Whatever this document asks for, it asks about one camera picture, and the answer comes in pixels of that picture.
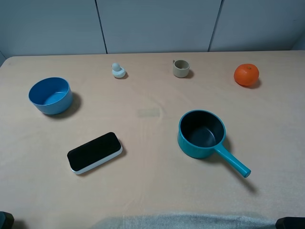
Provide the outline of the blue plastic bowl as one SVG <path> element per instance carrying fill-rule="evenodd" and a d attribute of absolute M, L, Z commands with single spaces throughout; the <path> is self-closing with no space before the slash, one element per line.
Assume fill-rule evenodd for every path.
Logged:
<path fill-rule="evenodd" d="M 68 81 L 51 77 L 37 82 L 28 94 L 31 103 L 45 115 L 57 115 L 67 110 L 73 101 Z"/>

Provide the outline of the pale blue rubber duck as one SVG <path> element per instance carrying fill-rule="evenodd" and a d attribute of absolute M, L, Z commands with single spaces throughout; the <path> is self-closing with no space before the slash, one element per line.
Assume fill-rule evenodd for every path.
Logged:
<path fill-rule="evenodd" d="M 113 63 L 112 74 L 115 78 L 123 78 L 126 74 L 126 71 L 118 63 Z"/>

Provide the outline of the small beige cup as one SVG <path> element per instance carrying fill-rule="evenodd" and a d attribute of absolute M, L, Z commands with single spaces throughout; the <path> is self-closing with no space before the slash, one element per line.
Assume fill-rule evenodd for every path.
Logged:
<path fill-rule="evenodd" d="M 173 74 L 177 78 L 185 78 L 189 74 L 190 64 L 185 60 L 173 60 Z"/>

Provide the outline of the black white rectangular device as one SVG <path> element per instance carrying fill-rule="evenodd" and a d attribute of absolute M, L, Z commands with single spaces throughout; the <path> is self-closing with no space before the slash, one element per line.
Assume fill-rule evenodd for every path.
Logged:
<path fill-rule="evenodd" d="M 71 170 L 77 174 L 86 173 L 119 156 L 123 147 L 113 132 L 106 133 L 67 153 Z"/>

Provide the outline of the orange tangerine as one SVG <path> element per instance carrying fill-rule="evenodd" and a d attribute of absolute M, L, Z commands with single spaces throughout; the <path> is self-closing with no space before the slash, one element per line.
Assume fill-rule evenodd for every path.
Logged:
<path fill-rule="evenodd" d="M 249 63 L 239 65 L 234 72 L 234 80 L 241 86 L 252 86 L 259 79 L 258 68 Z"/>

